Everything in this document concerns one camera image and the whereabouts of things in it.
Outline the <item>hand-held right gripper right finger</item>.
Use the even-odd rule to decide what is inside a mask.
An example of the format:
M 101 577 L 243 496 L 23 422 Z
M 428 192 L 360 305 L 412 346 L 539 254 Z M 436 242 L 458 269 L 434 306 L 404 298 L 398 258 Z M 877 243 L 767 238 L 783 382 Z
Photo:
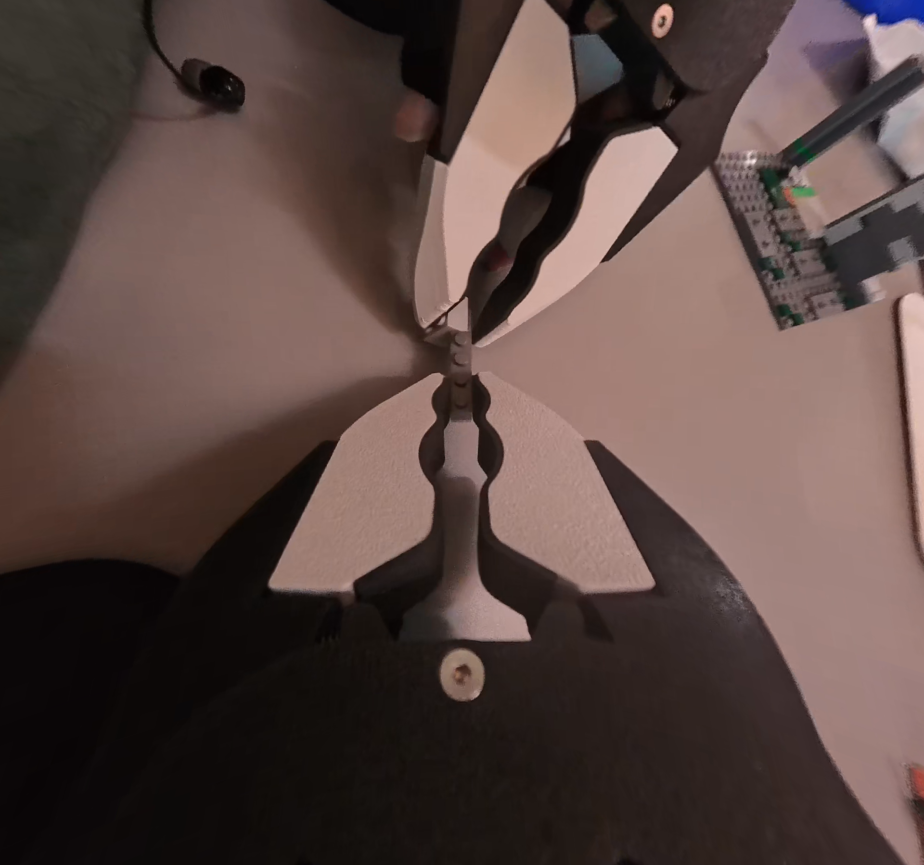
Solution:
M 496 374 L 480 372 L 475 389 L 490 542 L 582 595 L 651 591 L 652 571 L 584 436 Z

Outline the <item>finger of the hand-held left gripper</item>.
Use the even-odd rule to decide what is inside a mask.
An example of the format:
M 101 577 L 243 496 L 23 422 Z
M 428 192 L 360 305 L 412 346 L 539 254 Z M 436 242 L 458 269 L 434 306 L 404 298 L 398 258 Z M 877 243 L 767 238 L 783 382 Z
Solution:
M 510 193 L 561 142 L 576 106 L 567 25 L 546 0 L 524 0 L 454 155 L 422 162 L 413 216 L 420 328 L 463 299 Z
M 677 152 L 656 126 L 577 134 L 539 169 L 550 201 L 474 327 L 480 348 L 570 293 L 603 261 Z

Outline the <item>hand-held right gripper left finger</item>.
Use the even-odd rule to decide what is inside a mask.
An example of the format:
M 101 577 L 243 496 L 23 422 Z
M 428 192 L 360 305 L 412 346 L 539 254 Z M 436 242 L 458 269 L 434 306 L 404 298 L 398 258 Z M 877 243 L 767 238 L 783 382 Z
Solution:
M 444 522 L 433 477 L 444 458 L 445 376 L 387 398 L 341 435 L 271 573 L 278 594 L 354 601 L 421 558 L 440 573 Z

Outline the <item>dark grey long brick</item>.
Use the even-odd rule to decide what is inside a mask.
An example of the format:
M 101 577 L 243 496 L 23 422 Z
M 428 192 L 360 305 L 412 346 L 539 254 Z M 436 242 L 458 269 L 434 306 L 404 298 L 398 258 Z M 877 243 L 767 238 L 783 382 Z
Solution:
M 427 328 L 424 339 L 441 349 L 445 360 L 447 419 L 468 421 L 472 416 L 472 345 L 468 328 L 442 322 Z

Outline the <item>grey desk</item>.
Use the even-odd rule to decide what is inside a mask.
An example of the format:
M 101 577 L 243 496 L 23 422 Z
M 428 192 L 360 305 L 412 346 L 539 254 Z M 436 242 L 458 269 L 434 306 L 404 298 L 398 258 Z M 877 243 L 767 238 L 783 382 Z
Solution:
M 2 569 L 179 573 L 319 441 L 431 369 L 386 226 L 398 43 L 321 0 L 165 0 L 236 118 L 152 60 L 2 389 Z M 843 776 L 918 863 L 922 565 L 892 306 L 780 332 L 712 178 L 479 362 L 600 440 L 715 549 Z

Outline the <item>person's left hand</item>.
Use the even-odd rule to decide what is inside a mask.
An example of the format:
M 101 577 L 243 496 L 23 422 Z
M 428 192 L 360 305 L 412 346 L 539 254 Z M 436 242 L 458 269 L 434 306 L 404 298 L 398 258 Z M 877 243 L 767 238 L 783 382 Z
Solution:
M 394 118 L 394 134 L 404 143 L 431 143 L 442 129 L 442 109 L 422 93 L 404 90 Z

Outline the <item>grey brick model on baseplate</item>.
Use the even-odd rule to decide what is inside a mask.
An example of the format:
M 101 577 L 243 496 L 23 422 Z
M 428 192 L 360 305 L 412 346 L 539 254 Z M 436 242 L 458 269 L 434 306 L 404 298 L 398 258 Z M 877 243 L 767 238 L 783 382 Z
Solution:
M 818 218 L 811 162 L 922 86 L 922 57 L 900 63 L 778 154 L 727 152 L 712 174 L 781 330 L 877 303 L 880 277 L 922 262 L 922 177 L 833 222 Z

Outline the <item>white paper bag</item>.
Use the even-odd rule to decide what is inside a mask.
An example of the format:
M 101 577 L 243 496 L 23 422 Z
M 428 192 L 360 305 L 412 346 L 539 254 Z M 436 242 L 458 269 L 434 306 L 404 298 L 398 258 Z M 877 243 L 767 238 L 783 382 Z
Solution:
M 910 58 L 923 59 L 923 24 L 918 20 L 881 25 L 875 14 L 868 14 L 862 25 L 868 40 L 871 82 Z M 922 87 L 886 112 L 877 142 L 907 178 L 923 174 Z

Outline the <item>black office chair seat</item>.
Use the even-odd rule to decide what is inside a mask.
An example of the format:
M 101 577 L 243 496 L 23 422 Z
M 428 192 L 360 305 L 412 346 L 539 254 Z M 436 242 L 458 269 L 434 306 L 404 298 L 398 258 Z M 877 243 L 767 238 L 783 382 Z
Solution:
M 86 766 L 179 582 L 105 559 L 2 574 L 2 863 L 22 861 Z

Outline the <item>white book stand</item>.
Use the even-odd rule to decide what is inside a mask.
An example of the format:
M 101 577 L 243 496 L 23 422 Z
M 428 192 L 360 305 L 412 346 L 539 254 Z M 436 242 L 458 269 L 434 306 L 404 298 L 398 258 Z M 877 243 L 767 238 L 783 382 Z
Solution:
M 923 295 L 895 302 L 895 339 L 911 533 L 923 561 Z

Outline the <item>person's green sweater torso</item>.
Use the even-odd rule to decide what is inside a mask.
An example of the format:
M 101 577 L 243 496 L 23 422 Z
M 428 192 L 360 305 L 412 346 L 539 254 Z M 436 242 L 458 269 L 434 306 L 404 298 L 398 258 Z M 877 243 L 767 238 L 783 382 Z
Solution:
M 128 129 L 143 0 L 1 0 L 1 369 L 48 303 Z

